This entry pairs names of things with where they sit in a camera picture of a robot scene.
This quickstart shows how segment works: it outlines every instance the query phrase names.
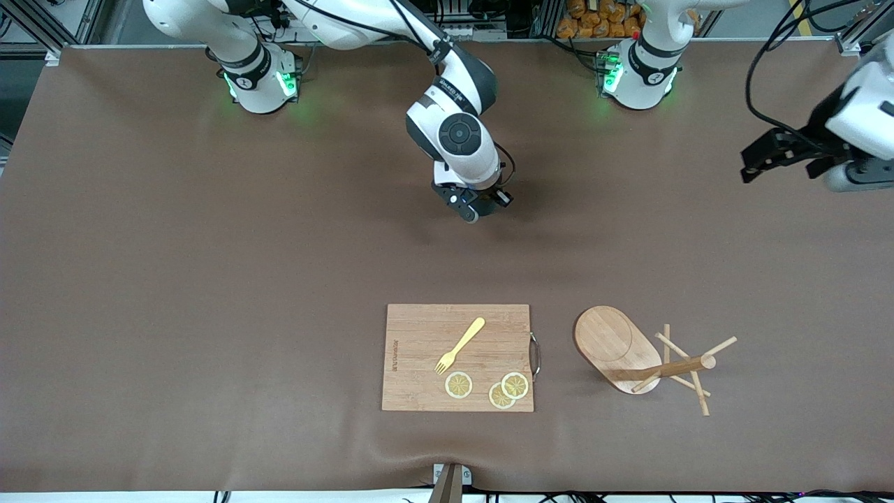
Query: green led light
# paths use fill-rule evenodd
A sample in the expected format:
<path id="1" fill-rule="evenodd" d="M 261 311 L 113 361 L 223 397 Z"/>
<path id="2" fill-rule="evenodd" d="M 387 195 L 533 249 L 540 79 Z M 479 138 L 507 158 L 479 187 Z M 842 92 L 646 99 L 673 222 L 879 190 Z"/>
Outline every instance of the green led light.
<path id="1" fill-rule="evenodd" d="M 664 88 L 664 94 L 671 92 L 671 88 L 673 87 L 673 78 L 677 76 L 677 69 L 674 68 L 673 72 L 668 76 L 668 87 Z"/>
<path id="2" fill-rule="evenodd" d="M 234 89 L 232 86 L 232 81 L 230 80 L 230 76 L 227 75 L 226 73 L 224 73 L 223 79 L 226 81 L 227 87 L 230 88 L 230 96 L 232 96 L 233 99 L 236 99 L 236 89 Z"/>
<path id="3" fill-rule="evenodd" d="M 295 94 L 295 77 L 290 73 L 276 73 L 276 79 L 280 83 L 280 87 L 283 88 L 283 93 L 286 96 L 293 96 Z"/>
<path id="4" fill-rule="evenodd" d="M 603 86 L 603 90 L 605 92 L 614 92 L 618 88 L 618 82 L 620 82 L 620 78 L 623 74 L 624 64 L 617 63 L 611 72 L 605 76 L 605 86 Z"/>

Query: metal handle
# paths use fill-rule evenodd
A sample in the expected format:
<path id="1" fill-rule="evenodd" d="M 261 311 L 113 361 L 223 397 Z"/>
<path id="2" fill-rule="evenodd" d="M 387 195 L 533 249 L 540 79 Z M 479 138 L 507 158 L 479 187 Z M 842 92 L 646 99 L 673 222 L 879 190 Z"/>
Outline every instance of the metal handle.
<path id="1" fill-rule="evenodd" d="M 536 367 L 534 364 L 531 365 L 534 368 L 534 372 L 531 374 L 531 381 L 537 382 L 537 374 L 540 373 L 540 343 L 537 342 L 537 337 L 534 337 L 534 332 L 531 332 L 531 343 L 534 345 L 534 357 L 536 361 Z"/>

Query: cutting board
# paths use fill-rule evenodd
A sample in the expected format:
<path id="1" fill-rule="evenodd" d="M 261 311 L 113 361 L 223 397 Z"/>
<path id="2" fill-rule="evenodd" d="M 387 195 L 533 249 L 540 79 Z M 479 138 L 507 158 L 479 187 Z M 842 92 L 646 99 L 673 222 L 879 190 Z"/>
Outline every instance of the cutting board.
<path id="1" fill-rule="evenodd" d="M 460 341 L 475 318 L 485 326 L 457 354 L 444 374 L 434 367 Z M 531 319 L 525 304 L 389 304 L 385 329 L 382 410 L 519 413 L 534 412 L 534 382 L 528 356 Z M 472 392 L 447 394 L 444 381 L 466 372 Z M 505 410 L 491 404 L 491 386 L 506 374 L 527 378 L 527 395 Z"/>

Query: cutting board handle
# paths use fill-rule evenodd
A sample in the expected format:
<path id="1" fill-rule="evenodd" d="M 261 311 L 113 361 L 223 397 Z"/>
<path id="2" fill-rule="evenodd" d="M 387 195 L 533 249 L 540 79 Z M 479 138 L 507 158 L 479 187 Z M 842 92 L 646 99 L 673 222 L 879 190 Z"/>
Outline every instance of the cutting board handle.
<path id="1" fill-rule="evenodd" d="M 537 337 L 534 337 L 534 332 L 531 332 L 531 345 L 534 347 L 534 359 L 531 359 L 531 353 L 528 352 L 528 362 L 531 364 L 531 368 L 534 369 L 531 372 L 531 382 L 537 381 L 537 374 L 540 373 L 540 343 L 537 342 Z"/>

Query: orange package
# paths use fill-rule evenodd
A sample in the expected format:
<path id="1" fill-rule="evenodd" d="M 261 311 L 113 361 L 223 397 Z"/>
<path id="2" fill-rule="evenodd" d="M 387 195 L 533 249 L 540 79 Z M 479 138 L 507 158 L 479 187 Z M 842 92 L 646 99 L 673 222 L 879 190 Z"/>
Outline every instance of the orange package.
<path id="1" fill-rule="evenodd" d="M 581 28 L 594 28 L 599 26 L 599 23 L 602 22 L 602 19 L 599 18 L 598 13 L 589 12 L 583 15 L 580 18 L 580 27 Z"/>
<path id="2" fill-rule="evenodd" d="M 598 25 L 593 27 L 593 36 L 596 38 L 609 36 L 609 22 L 602 20 Z"/>
<path id="3" fill-rule="evenodd" d="M 608 19 L 617 10 L 618 6 L 614 3 L 614 0 L 599 0 L 599 17 Z"/>
<path id="4" fill-rule="evenodd" d="M 609 14 L 609 22 L 622 22 L 624 15 L 627 13 L 627 7 L 624 4 L 615 4 L 615 11 Z"/>
<path id="5" fill-rule="evenodd" d="M 573 38 L 578 34 L 578 20 L 571 18 L 562 18 L 559 21 L 559 27 L 556 29 L 557 38 Z"/>
<path id="6" fill-rule="evenodd" d="M 627 37 L 635 37 L 640 31 L 637 18 L 627 18 L 624 20 L 624 35 Z"/>
<path id="7" fill-rule="evenodd" d="M 624 37 L 624 25 L 619 22 L 610 23 L 609 24 L 609 37 L 623 38 Z"/>
<path id="8" fill-rule="evenodd" d="M 689 18 L 692 19 L 692 22 L 695 25 L 694 30 L 698 31 L 698 29 L 701 28 L 702 18 L 699 17 L 698 12 L 696 12 L 696 9 L 688 9 L 686 11 L 686 13 L 689 14 Z"/>
<path id="9" fill-rule="evenodd" d="M 575 19 L 580 19 L 580 16 L 586 14 L 586 2 L 584 0 L 568 0 L 566 5 L 568 6 L 568 14 Z"/>

